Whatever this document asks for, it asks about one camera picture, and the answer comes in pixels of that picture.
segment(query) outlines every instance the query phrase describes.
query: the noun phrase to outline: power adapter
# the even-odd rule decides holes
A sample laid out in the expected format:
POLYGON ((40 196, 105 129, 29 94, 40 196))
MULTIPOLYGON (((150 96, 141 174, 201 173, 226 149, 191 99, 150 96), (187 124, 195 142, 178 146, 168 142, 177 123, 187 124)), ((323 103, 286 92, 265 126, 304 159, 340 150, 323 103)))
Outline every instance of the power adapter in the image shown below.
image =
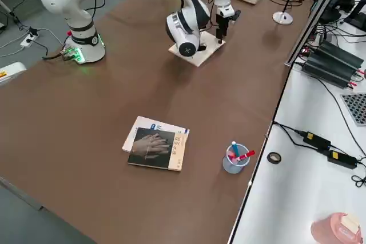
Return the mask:
POLYGON ((331 142, 326 140, 323 137, 320 137, 310 131, 298 131, 296 133, 302 136, 304 139, 303 141, 310 146, 313 146, 318 149, 318 151, 328 151, 331 147, 331 142))
POLYGON ((342 167, 353 170, 357 168, 357 159, 349 155, 338 153, 337 151, 328 151, 328 161, 342 167))

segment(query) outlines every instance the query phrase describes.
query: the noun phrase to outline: pink container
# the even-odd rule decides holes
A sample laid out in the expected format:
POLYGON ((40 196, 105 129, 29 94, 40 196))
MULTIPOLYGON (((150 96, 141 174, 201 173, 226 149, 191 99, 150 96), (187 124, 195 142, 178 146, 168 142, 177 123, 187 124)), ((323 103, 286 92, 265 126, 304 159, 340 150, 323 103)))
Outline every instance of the pink container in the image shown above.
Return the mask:
POLYGON ((321 244, 362 244, 361 228, 355 234, 341 223, 345 213, 334 213, 311 225, 313 238, 321 244))

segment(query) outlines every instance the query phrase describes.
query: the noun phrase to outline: red marker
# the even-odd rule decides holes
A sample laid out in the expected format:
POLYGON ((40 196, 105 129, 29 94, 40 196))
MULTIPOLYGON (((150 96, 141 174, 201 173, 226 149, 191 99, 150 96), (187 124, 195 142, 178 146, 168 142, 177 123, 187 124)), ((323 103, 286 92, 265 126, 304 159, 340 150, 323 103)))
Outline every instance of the red marker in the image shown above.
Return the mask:
POLYGON ((256 152, 255 152, 255 151, 250 151, 250 152, 248 152, 248 153, 246 153, 246 154, 243 154, 243 155, 241 155, 241 156, 237 157, 235 160, 236 160, 236 161, 241 161, 241 160, 243 160, 243 159, 245 159, 245 158, 252 157, 252 156, 253 156, 253 155, 255 155, 255 154, 256 154, 256 152))

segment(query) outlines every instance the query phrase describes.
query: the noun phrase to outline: white table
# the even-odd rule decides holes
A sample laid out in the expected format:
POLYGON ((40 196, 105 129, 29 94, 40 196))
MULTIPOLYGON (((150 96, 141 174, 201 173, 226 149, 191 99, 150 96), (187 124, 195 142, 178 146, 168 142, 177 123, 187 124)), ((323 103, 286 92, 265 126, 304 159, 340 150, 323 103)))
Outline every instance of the white table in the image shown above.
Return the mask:
MULTIPOLYGON (((353 34, 364 34, 347 23, 341 27, 353 34)), ((338 40, 340 47, 366 59, 366 43, 349 44, 341 37, 338 40)), ((336 96, 355 138, 365 151, 366 127, 354 124, 340 98, 340 94, 350 91, 326 85, 336 96)), ((354 92, 360 91, 366 92, 366 81, 354 89, 354 92)), ((300 72, 298 65, 290 73, 275 121, 311 131, 348 154, 361 157, 331 95, 318 80, 300 72)), ((295 142, 302 143, 301 137, 291 131, 290 134, 295 142)), ((350 170, 332 164, 320 153, 293 145, 280 127, 272 126, 252 187, 243 201, 243 211, 233 229, 232 243, 316 243, 310 231, 312 222, 335 212, 357 216, 365 236, 366 186, 357 188, 352 175, 363 178, 365 168, 358 166, 350 170), (282 156, 278 165, 266 159, 272 151, 282 156)))

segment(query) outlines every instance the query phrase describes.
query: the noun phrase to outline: green led light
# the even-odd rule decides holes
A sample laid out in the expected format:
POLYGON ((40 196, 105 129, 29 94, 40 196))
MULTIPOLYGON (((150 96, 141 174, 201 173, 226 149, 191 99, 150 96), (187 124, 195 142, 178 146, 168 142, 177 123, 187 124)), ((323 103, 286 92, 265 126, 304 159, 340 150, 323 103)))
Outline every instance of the green led light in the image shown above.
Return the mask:
POLYGON ((102 43, 102 45, 103 45, 103 47, 105 47, 105 45, 104 45, 104 43, 103 43, 103 40, 102 40, 102 38, 101 38, 101 36, 98 34, 98 37, 99 37, 99 40, 100 40, 100 42, 102 43))
POLYGON ((77 48, 76 51, 77 51, 77 54, 75 56, 77 57, 77 61, 80 61, 80 63, 84 63, 85 58, 84 58, 81 50, 79 48, 77 48))

